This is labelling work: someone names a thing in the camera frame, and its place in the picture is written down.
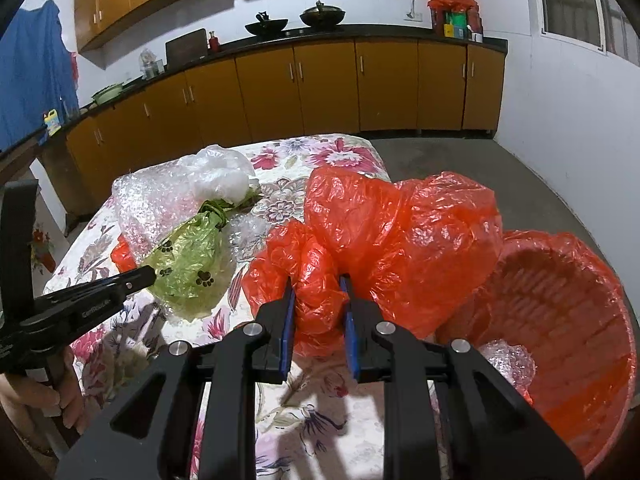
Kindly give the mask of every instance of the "black pot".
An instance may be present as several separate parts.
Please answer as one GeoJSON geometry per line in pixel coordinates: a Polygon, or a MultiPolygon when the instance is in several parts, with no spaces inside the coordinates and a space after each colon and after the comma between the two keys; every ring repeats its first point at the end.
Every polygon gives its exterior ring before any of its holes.
{"type": "Polygon", "coordinates": [[[287,23],[289,23],[289,20],[270,20],[266,12],[259,12],[255,17],[258,21],[256,23],[249,23],[249,25],[245,25],[244,28],[249,34],[261,38],[277,36],[282,29],[287,26],[287,23]]]}
{"type": "Polygon", "coordinates": [[[311,28],[331,30],[344,19],[344,14],[340,7],[328,6],[318,0],[315,7],[300,14],[300,19],[311,28]]]}

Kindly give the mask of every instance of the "electrical outlet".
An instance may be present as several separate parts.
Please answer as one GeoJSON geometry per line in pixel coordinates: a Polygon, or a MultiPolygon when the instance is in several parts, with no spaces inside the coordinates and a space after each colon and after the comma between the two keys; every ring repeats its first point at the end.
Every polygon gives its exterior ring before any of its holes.
{"type": "Polygon", "coordinates": [[[422,21],[422,13],[414,12],[414,16],[411,17],[408,14],[404,16],[404,20],[406,22],[421,22],[422,21]]]}

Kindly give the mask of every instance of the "human hand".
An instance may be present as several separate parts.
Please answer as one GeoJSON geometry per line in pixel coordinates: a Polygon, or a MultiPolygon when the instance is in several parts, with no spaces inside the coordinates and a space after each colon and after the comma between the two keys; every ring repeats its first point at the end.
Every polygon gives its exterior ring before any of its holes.
{"type": "Polygon", "coordinates": [[[25,376],[0,375],[0,404],[18,432],[39,447],[48,447],[43,436],[36,431],[29,416],[28,407],[62,409],[62,422],[67,428],[76,427],[82,434],[87,424],[84,399],[80,392],[78,377],[73,370],[74,354],[71,348],[63,350],[65,375],[57,390],[37,383],[25,376]]]}

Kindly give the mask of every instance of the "green plastic bag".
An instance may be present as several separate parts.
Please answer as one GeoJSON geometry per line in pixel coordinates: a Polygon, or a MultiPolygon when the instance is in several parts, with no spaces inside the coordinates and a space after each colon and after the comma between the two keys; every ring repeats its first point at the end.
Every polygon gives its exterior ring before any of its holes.
{"type": "Polygon", "coordinates": [[[142,262],[156,270],[149,291],[176,316],[206,316],[226,292],[234,263],[220,230],[231,208],[224,200],[207,200],[142,262]]]}

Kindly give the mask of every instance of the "metal screw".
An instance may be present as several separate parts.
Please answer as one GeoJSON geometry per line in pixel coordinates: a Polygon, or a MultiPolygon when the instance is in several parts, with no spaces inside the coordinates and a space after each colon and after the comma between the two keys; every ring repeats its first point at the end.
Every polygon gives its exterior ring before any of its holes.
{"type": "Polygon", "coordinates": [[[454,339],[451,342],[451,348],[459,354],[466,354],[471,350],[471,344],[466,339],[454,339]]]}
{"type": "Polygon", "coordinates": [[[390,321],[380,321],[376,325],[376,330],[382,335],[390,335],[396,331],[396,326],[390,321]]]}
{"type": "Polygon", "coordinates": [[[182,355],[184,354],[191,345],[186,341],[174,341],[169,345],[169,354],[171,355],[182,355]]]}
{"type": "Polygon", "coordinates": [[[244,326],[242,331],[248,336],[258,335],[262,332],[262,325],[260,323],[248,323],[244,326]]]}

